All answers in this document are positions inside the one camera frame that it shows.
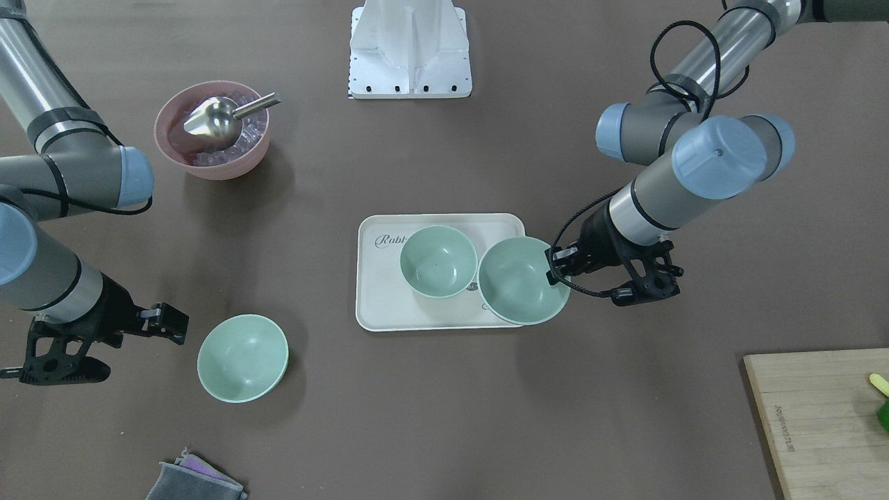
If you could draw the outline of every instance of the gray cloth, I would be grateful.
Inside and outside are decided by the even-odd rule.
[[[231,478],[218,479],[177,464],[160,464],[161,475],[146,500],[247,500],[244,487]]]

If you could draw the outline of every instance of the white plastic mount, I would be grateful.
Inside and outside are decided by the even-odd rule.
[[[466,13],[451,0],[366,0],[352,12],[349,96],[443,99],[472,92]]]

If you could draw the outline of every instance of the metal scoop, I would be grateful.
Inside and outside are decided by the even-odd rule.
[[[173,126],[168,135],[170,145],[185,155],[228,149],[241,136],[241,118],[278,102],[281,101],[274,92],[244,106],[228,97],[211,97]]]

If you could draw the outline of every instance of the mint green bowl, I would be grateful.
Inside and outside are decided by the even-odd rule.
[[[197,378],[216,399],[245,403],[272,390],[287,368],[287,337],[271,319],[244,314],[215,327],[197,353]]]
[[[472,241],[449,226],[413,233],[401,249],[401,274],[418,294],[444,299],[462,292],[476,276],[478,253]]]
[[[521,236],[498,242],[478,265],[478,291],[488,309],[517,325],[552,319],[568,302],[571,289],[547,280],[549,245]]]

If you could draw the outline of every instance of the robotic arm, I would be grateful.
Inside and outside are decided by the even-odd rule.
[[[188,316],[148,310],[37,223],[90,210],[137,214],[154,177],[145,156],[122,145],[64,77],[28,22],[22,0],[0,0],[0,94],[35,155],[0,157],[0,301],[35,315],[25,363],[0,378],[51,385],[101,382],[110,368],[86,356],[92,343],[119,348],[124,334],[185,342]],[[143,209],[119,208],[146,203]],[[52,339],[46,352],[38,341]],[[68,344],[79,343],[74,354]]]
[[[678,294],[683,270],[670,260],[668,234],[778,173],[796,148],[780,117],[709,117],[713,102],[798,23],[860,20],[888,21],[889,0],[739,0],[712,31],[698,25],[707,37],[661,77],[654,48],[674,26],[696,23],[665,30],[652,50],[658,83],[638,104],[606,109],[596,130],[603,154],[647,168],[582,224],[576,241],[547,251],[550,283],[622,265],[630,281],[591,294],[619,306]]]

